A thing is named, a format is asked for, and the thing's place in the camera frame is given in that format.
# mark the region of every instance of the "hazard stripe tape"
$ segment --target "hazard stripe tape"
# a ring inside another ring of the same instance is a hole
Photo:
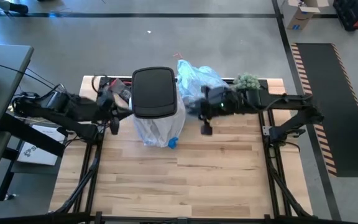
[[[342,60],[341,60],[341,57],[339,56],[339,53],[338,53],[337,48],[335,47],[334,44],[332,44],[332,46],[333,46],[333,49],[334,49],[335,54],[336,54],[336,56],[337,56],[338,62],[339,62],[339,64],[341,65],[343,74],[344,74],[344,76],[345,76],[345,78],[346,78],[346,80],[347,80],[347,84],[349,85],[349,89],[350,89],[350,91],[351,91],[351,93],[352,93],[352,95],[353,95],[353,97],[354,97],[354,101],[356,102],[356,105],[357,105],[357,107],[358,107],[358,99],[357,99],[357,97],[356,97],[356,93],[355,93],[354,90],[353,90],[352,83],[351,83],[351,81],[350,81],[350,79],[349,79],[349,76],[347,75],[345,66],[344,66],[343,63],[342,63]]]
[[[303,92],[306,94],[313,94],[313,90],[307,76],[307,71],[305,69],[305,66],[303,65],[299,48],[296,44],[291,44],[291,49],[293,58],[296,63],[296,69],[298,70],[298,74],[301,80]],[[326,164],[327,171],[330,175],[336,176],[335,162],[328,145],[328,140],[326,138],[326,133],[324,132],[324,127],[323,125],[315,124],[314,130],[318,138],[318,143],[320,145],[321,153],[323,154],[323,159]]]

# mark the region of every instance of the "metal bracket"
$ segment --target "metal bracket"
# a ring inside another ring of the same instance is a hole
[[[269,131],[270,128],[271,128],[270,126],[262,126],[262,132],[264,136],[270,135],[270,131]]]

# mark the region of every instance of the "cardboard box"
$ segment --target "cardboard box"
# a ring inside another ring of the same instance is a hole
[[[314,13],[319,13],[321,7],[327,6],[328,0],[285,0],[282,7],[284,25],[287,29],[302,30]]]

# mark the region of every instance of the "desk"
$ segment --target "desk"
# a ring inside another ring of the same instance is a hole
[[[84,77],[80,95],[95,99],[91,78]],[[281,79],[267,81],[270,93],[285,92]],[[290,119],[289,111],[274,111],[274,115],[277,125]],[[201,122],[189,118],[175,150],[144,146],[132,119],[121,121],[116,136],[106,131],[93,214],[102,211],[103,216],[204,218],[263,218],[272,214],[257,115],[213,119],[212,136],[202,136]],[[76,187],[84,151],[81,142],[67,147],[50,210],[62,206]],[[298,149],[285,146],[281,152],[288,188],[311,213]],[[85,188],[81,211],[87,192]],[[284,214],[279,190],[277,195]]]
[[[0,64],[25,72],[33,51],[30,46],[0,45]],[[23,73],[0,67],[0,120],[22,77]]]

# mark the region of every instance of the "white paper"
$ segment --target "white paper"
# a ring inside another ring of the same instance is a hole
[[[63,142],[65,136],[60,134],[56,128],[44,127],[39,125],[32,126],[37,131],[46,134],[47,136],[53,138],[56,141]],[[35,147],[33,144],[25,142],[23,148],[17,158],[19,162],[29,162],[35,164],[45,164],[54,166],[57,160],[57,156],[45,152],[44,150]]]

